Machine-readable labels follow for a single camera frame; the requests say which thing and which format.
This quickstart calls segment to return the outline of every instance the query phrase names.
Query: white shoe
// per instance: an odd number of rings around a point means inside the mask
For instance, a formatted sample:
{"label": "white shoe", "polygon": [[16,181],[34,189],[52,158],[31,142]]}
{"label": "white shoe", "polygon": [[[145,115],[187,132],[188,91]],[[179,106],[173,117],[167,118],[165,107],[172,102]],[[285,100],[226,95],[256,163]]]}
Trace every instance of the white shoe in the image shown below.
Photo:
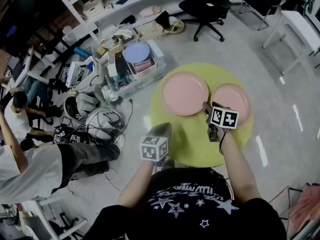
{"label": "white shoe", "polygon": [[114,141],[114,144],[120,149],[120,154],[125,147],[126,137],[123,134],[120,134]]}

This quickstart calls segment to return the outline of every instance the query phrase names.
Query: black office chair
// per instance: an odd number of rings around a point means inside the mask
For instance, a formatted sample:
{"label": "black office chair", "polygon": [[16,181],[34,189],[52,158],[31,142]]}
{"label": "black office chair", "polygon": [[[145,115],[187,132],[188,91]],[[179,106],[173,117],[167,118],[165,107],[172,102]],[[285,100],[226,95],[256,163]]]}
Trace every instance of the black office chair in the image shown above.
{"label": "black office chair", "polygon": [[[268,15],[273,15],[276,13],[277,8],[280,7],[281,1],[282,0],[242,0],[240,9],[239,9],[239,14],[253,13],[259,19],[262,20],[260,26],[258,27],[258,31],[261,30],[261,27],[264,23],[267,25],[267,27],[265,27],[266,29],[269,27],[269,24],[265,21],[266,17]],[[244,2],[247,3],[249,6],[251,6],[253,9],[255,9],[259,14],[261,14],[262,17],[253,10],[243,12],[242,5]]]}
{"label": "black office chair", "polygon": [[231,7],[229,0],[184,0],[179,4],[179,7],[187,14],[195,17],[193,19],[183,19],[183,22],[200,24],[193,37],[195,42],[199,40],[198,34],[204,26],[216,32],[220,36],[221,42],[225,40],[223,35],[212,26],[211,22],[216,22],[221,26],[224,24],[222,19],[227,17],[228,10]]}

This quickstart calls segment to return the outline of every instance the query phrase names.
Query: desk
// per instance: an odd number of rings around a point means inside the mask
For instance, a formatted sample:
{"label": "desk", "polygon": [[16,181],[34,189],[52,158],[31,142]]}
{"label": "desk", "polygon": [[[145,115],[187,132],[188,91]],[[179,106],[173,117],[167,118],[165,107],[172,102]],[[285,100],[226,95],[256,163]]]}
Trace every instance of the desk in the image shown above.
{"label": "desk", "polygon": [[307,48],[302,51],[301,54],[297,56],[297,58],[287,67],[285,68],[281,74],[284,75],[289,70],[291,70],[295,65],[297,65],[303,58],[308,56],[311,52],[317,51],[320,47],[320,38],[317,33],[313,30],[313,28],[309,25],[306,19],[302,17],[302,15],[297,11],[283,10],[281,11],[282,17],[274,27],[271,35],[267,39],[267,41],[263,44],[263,48],[265,49],[271,38],[274,36],[276,31],[285,24],[289,24],[292,29],[300,36],[300,38],[305,42]]}
{"label": "desk", "polygon": [[71,229],[69,229],[68,231],[62,233],[59,236],[55,233],[55,231],[53,230],[53,228],[49,224],[48,220],[45,218],[45,216],[44,216],[44,214],[42,212],[41,206],[48,205],[50,203],[56,202],[58,200],[61,200],[61,199],[63,199],[65,197],[65,195],[68,195],[68,194],[73,194],[73,193],[72,192],[68,192],[68,193],[66,193],[64,195],[51,197],[51,198],[48,198],[48,199],[46,199],[44,201],[40,201],[40,202],[34,201],[34,200],[22,202],[22,207],[26,212],[30,211],[30,212],[32,212],[32,214],[34,216],[38,216],[39,217],[39,219],[43,223],[43,226],[45,227],[47,232],[52,237],[51,238],[52,240],[62,240],[64,238],[66,238],[67,236],[70,236],[72,233],[74,233],[75,231],[80,229],[83,225],[85,225],[88,222],[88,220],[84,219],[82,222],[78,223],[77,225],[75,225],[74,227],[72,227]]}
{"label": "desk", "polygon": [[[22,66],[24,68],[23,68],[22,72],[20,73],[20,75],[18,76],[16,81],[14,81],[13,77],[10,78],[7,86],[5,87],[6,88],[6,92],[8,92],[12,88],[18,87],[27,76],[33,77],[33,78],[35,78],[35,79],[37,79],[37,80],[39,80],[39,81],[41,81],[41,82],[43,82],[45,84],[49,83],[49,81],[47,79],[45,79],[45,78],[39,76],[38,74],[30,71],[30,65],[31,65],[32,56],[36,56],[41,62],[43,60],[43,58],[41,57],[40,53],[38,53],[37,51],[34,50],[33,47],[31,47],[28,50],[28,52],[27,52],[27,54],[26,54],[26,56],[25,56],[25,58],[23,60]],[[49,65],[53,69],[56,68],[56,65],[52,64],[52,62],[49,61],[48,59],[47,59],[47,62],[49,63]]]}
{"label": "desk", "polygon": [[[156,87],[150,104],[149,117],[151,126],[170,122],[172,136],[170,142],[170,157],[185,166],[205,168],[217,167],[225,163],[224,157],[219,152],[219,143],[210,142],[207,134],[207,116],[200,111],[195,115],[177,116],[170,113],[163,105],[161,89],[166,79],[180,71],[193,72],[206,81],[209,94],[225,83],[234,83],[244,88],[239,79],[220,66],[208,63],[191,63],[180,66],[167,74]],[[243,148],[250,138],[254,124],[251,113],[249,120],[232,131],[238,146]]]}

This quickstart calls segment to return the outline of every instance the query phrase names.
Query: black pants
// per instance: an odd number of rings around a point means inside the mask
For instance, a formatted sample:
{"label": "black pants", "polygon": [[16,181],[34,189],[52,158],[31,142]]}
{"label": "black pants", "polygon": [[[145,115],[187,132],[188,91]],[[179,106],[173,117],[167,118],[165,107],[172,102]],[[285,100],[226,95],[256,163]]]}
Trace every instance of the black pants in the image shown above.
{"label": "black pants", "polygon": [[59,144],[58,147],[62,157],[62,183],[52,193],[66,187],[69,181],[109,171],[108,162],[120,155],[119,148],[113,143],[102,147],[76,142]]}

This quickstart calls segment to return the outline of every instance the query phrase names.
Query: black t-shirt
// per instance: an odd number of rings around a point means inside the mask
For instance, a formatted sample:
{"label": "black t-shirt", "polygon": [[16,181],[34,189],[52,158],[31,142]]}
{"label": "black t-shirt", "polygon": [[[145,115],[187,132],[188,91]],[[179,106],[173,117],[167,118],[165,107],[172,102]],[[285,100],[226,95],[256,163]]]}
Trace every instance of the black t-shirt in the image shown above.
{"label": "black t-shirt", "polygon": [[287,239],[277,212],[265,200],[231,199],[222,176],[210,169],[175,168],[152,176],[135,209],[104,208],[83,240]]}

